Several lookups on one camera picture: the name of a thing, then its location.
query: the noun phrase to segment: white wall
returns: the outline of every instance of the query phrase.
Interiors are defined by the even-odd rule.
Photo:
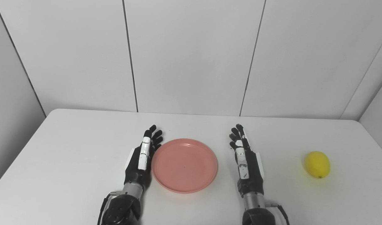
[[[121,0],[0,0],[46,112],[136,111]]]
[[[382,148],[382,88],[362,115],[360,123]]]
[[[264,0],[128,0],[140,112],[239,115]]]
[[[0,10],[46,113],[137,100],[140,112],[235,116],[243,103],[242,116],[357,120],[382,84],[382,0],[125,0],[127,26],[122,0]]]
[[[0,19],[0,177],[44,118]]]
[[[381,44],[382,0],[268,0],[242,116],[339,119]]]

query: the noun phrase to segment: pink plate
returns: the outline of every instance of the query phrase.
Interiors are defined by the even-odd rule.
[[[217,172],[212,150],[202,142],[181,138],[163,144],[152,158],[156,180],[178,193],[192,193],[206,188]]]

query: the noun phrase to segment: white finger segment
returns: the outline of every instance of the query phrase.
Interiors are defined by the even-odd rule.
[[[141,144],[141,152],[138,160],[138,169],[146,170],[146,164],[148,162],[149,156],[149,146],[151,145],[151,139],[149,137],[144,137]]]

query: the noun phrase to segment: panel seam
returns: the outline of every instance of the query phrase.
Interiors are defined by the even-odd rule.
[[[253,58],[254,58],[254,56],[255,56],[256,45],[257,45],[257,43],[258,43],[258,38],[259,38],[260,28],[261,28],[261,26],[262,26],[263,14],[264,14],[264,12],[265,12],[265,4],[266,4],[266,0],[265,0],[265,2],[264,2],[264,4],[263,4],[262,16],[260,17],[260,22],[259,22],[259,27],[258,27],[258,33],[256,34],[255,46],[253,47],[253,53],[252,53],[252,59],[251,59],[251,65],[249,66],[248,78],[246,79],[245,91],[244,91],[244,96],[242,97],[242,103],[241,103],[241,109],[240,109],[240,114],[239,114],[239,116],[241,116],[241,113],[242,113],[242,107],[244,106],[244,101],[245,101],[246,90],[248,89],[249,76],[251,75]]]
[[[348,103],[346,104],[346,107],[345,107],[344,111],[342,112],[341,116],[339,117],[339,119],[341,119],[342,116],[345,114],[346,109],[348,108],[348,106],[349,106],[349,104],[351,103],[353,97],[355,96],[355,94],[356,94],[356,92],[358,91],[360,85],[362,84],[362,81],[364,80],[364,78],[365,78],[365,76],[366,76],[368,70],[370,69],[370,67],[371,67],[371,65],[373,64],[374,60],[376,59],[378,53],[380,52],[381,47],[382,47],[382,43],[381,43],[380,47],[378,48],[377,52],[375,53],[375,55],[374,55],[374,57],[373,57],[373,60],[372,60],[372,61],[370,62],[370,64],[368,65],[368,68],[367,68],[367,70],[365,71],[365,74],[363,75],[362,79],[360,80],[360,83],[359,83],[358,86],[356,87],[355,92],[353,93],[352,97],[349,99]]]
[[[4,21],[3,17],[2,17],[1,12],[0,12],[0,18],[1,18],[1,20],[2,20],[3,26],[5,27],[6,33],[7,33],[8,36],[9,36],[9,40],[11,41],[11,43],[12,43],[12,45],[13,45],[13,48],[15,49],[15,52],[16,52],[16,55],[17,55],[19,61],[20,61],[21,67],[23,68],[24,73],[25,73],[25,75],[26,75],[26,77],[27,77],[27,80],[28,80],[28,82],[30,83],[31,89],[32,89],[32,91],[34,92],[35,98],[37,99],[37,102],[38,102],[39,106],[41,107],[42,113],[44,114],[44,117],[46,118],[47,115],[45,114],[45,111],[44,111],[44,108],[42,107],[41,101],[40,101],[40,99],[38,98],[37,93],[35,92],[34,86],[32,85],[32,82],[31,82],[31,80],[30,80],[30,77],[28,76],[27,70],[26,70],[26,68],[24,67],[23,61],[21,60],[21,57],[20,57],[20,55],[19,55],[19,53],[18,53],[18,51],[17,51],[17,48],[16,48],[16,46],[15,46],[15,43],[13,42],[12,36],[11,36],[11,34],[9,33],[8,27],[6,26],[6,23],[5,23],[5,21]]]
[[[124,11],[124,22],[126,24],[126,34],[127,34],[127,44],[128,44],[128,55],[130,57],[130,66],[131,66],[131,76],[132,76],[132,86],[134,88],[134,98],[135,98],[135,108],[138,113],[138,101],[137,101],[137,91],[135,89],[135,78],[134,78],[134,68],[132,66],[132,56],[131,56],[131,47],[130,47],[130,37],[128,35],[128,26],[127,26],[127,14],[126,14],[126,7],[124,0],[122,0],[123,3],[123,11]]]

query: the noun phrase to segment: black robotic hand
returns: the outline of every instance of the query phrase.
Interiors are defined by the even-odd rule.
[[[141,217],[140,198],[151,184],[152,157],[163,141],[161,130],[152,135],[155,130],[156,125],[152,125],[146,130],[141,145],[134,149],[126,168],[123,190],[121,192],[111,192],[104,199],[97,225],[138,224]],[[103,212],[106,204],[108,204],[108,208]]]
[[[264,194],[263,177],[259,169],[259,163],[245,136],[244,127],[237,124],[236,128],[232,128],[231,131],[230,138],[232,142],[230,142],[230,146],[235,150],[235,161],[238,164],[240,174],[238,191],[241,197],[252,191]]]
[[[152,157],[155,154],[156,150],[161,146],[163,141],[162,130],[156,131],[152,136],[152,133],[156,130],[156,125],[152,125],[149,130],[146,130],[144,133],[144,140],[135,148],[134,153],[132,154],[131,160],[126,168],[126,178],[124,184],[126,183],[137,183],[142,186],[143,190],[149,187],[151,184],[151,161]],[[147,145],[145,141],[149,138],[150,144]],[[148,147],[148,154],[142,153],[142,156],[145,157],[144,165],[140,165],[142,162],[141,149],[142,146]]]
[[[265,208],[263,177],[256,154],[251,150],[244,127],[237,124],[231,129],[230,146],[235,150],[240,179],[238,191],[244,200],[242,225],[275,225],[274,215]]]

